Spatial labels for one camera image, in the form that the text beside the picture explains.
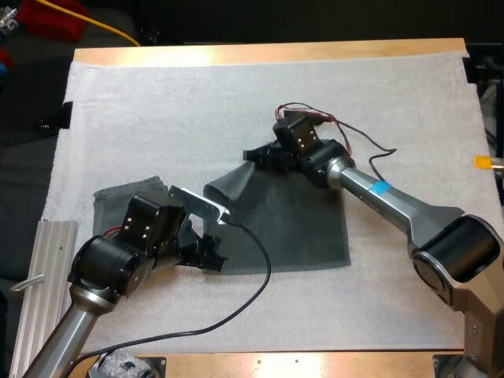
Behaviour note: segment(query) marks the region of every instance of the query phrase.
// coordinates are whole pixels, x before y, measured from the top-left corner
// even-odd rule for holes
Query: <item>wooden table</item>
[[[463,39],[407,39],[266,45],[126,47],[76,50],[74,60],[95,65],[192,67],[398,57],[465,50]],[[433,351],[168,354],[169,378],[433,377]],[[84,377],[93,359],[72,378]]]

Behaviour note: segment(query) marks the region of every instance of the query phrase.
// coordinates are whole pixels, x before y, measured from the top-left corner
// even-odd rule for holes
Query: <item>blue tape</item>
[[[387,191],[391,187],[392,186],[387,181],[378,181],[377,183],[374,183],[369,188],[369,191],[372,191],[373,193],[376,193],[377,195],[382,195],[383,193],[387,193]]]

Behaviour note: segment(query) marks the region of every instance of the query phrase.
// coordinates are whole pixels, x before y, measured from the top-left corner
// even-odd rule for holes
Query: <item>red wire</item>
[[[298,113],[304,113],[304,114],[316,114],[318,115],[319,117],[321,117],[322,120],[325,120],[326,122],[330,122],[332,124],[334,124],[339,132],[341,133],[344,141],[345,141],[345,147],[346,147],[346,151],[348,152],[348,155],[351,156],[352,155],[352,146],[350,145],[350,142],[347,138],[347,135],[345,134],[345,132],[343,131],[343,129],[341,128],[341,125],[339,124],[339,121],[336,119],[336,117],[334,116],[331,116],[327,113],[324,113],[324,112],[319,112],[318,110],[314,110],[314,109],[310,109],[310,108],[291,108],[290,106],[292,105],[301,105],[301,106],[304,106],[303,104],[299,104],[298,102],[288,102],[287,104],[283,104],[283,105],[280,105],[276,108],[275,110],[275,118],[276,120],[281,120],[282,118],[284,118],[284,115],[281,113],[282,111],[284,110],[290,110],[292,112],[298,112]]]
[[[103,232],[103,236],[110,236],[110,234],[112,234],[112,233],[119,232],[119,230],[122,227],[123,226],[114,226],[114,227],[111,227],[108,230],[106,230],[105,232]]]

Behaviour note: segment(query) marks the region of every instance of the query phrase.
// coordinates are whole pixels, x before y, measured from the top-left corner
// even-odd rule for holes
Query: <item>yellow cable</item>
[[[47,0],[37,0],[37,2],[39,2],[40,4],[44,4],[45,6],[49,6],[52,9],[59,10],[60,12],[66,13],[70,16],[75,17],[75,18],[79,18],[81,20],[89,22],[90,24],[96,25],[100,28],[104,28],[105,30],[108,30],[109,32],[116,33],[116,34],[120,35],[121,37],[126,38],[129,42],[133,43],[135,46],[140,46],[140,44],[138,42],[136,42],[136,40],[133,39],[133,37],[131,37],[130,35],[124,33],[123,31],[121,31],[119,29],[112,28],[109,25],[105,25],[99,21],[93,20],[92,18],[83,16],[82,14],[78,14],[78,13],[75,13],[71,10],[66,9],[66,8],[62,8],[60,6],[57,6],[56,4],[53,4],[52,2],[48,2]]]

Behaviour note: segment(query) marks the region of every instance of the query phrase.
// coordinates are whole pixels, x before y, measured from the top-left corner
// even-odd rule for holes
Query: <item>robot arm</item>
[[[273,127],[277,140],[244,159],[276,171],[298,170],[318,187],[345,188],[407,236],[418,276],[453,310],[465,314],[464,356],[447,359],[437,376],[504,376],[504,254],[484,220],[459,208],[428,205],[354,167],[334,140],[320,140],[307,115]]]
[[[113,311],[121,296],[138,289],[153,269],[178,264],[220,271],[225,258],[213,251],[216,241],[195,233],[189,213],[217,221],[223,211],[172,187],[169,198],[134,197],[116,238],[95,236],[87,241],[69,274],[72,305],[23,377],[63,376],[96,320]]]

